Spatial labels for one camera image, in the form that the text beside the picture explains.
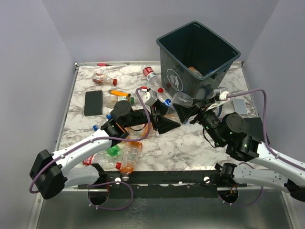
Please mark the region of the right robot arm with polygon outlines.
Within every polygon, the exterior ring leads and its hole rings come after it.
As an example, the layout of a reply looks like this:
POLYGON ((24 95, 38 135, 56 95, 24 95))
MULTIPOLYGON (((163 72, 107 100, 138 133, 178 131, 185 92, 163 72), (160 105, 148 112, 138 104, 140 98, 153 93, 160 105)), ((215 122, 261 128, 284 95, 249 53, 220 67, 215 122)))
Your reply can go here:
POLYGON ((249 162, 265 167, 264 170, 225 163, 215 165, 219 181, 229 187, 232 184, 255 184, 272 187, 290 194, 296 200, 305 200, 305 165, 277 152, 272 154, 267 141, 249 134, 250 125, 239 114, 227 114, 220 120, 208 109, 208 103, 199 102, 190 107, 173 105, 180 121, 194 119, 191 124, 200 124, 203 132, 214 141, 215 147, 226 147, 226 154, 239 162, 249 162))

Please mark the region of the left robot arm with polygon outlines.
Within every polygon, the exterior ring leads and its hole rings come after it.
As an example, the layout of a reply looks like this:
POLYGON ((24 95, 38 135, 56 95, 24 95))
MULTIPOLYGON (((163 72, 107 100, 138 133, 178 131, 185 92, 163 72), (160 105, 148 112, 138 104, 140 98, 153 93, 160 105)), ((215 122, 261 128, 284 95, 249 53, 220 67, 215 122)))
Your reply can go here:
POLYGON ((86 158, 121 142, 132 142, 128 138, 127 127, 146 124, 159 134, 180 127, 178 122, 163 116, 167 109, 160 101, 155 102, 150 109, 143 107, 140 110, 133 110, 127 101, 117 102, 111 111, 111 119, 89 137, 62 150, 52 153, 42 150, 38 153, 29 173, 32 179, 29 192, 40 193, 44 199, 50 199, 65 187, 91 184, 94 188, 101 188, 105 184, 102 169, 94 168, 85 176, 84 172, 75 172, 76 166, 86 158))

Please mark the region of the clear glass jar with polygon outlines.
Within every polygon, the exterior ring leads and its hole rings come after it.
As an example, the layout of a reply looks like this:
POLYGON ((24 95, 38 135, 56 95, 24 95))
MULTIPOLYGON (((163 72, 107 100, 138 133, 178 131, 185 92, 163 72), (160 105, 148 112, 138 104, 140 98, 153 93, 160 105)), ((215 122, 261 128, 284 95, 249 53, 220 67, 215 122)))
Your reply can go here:
POLYGON ((173 99, 170 102, 170 106, 168 107, 165 117, 179 122, 178 114, 173 106, 174 104, 189 107, 193 104, 193 98, 182 92, 178 92, 173 96, 173 99))

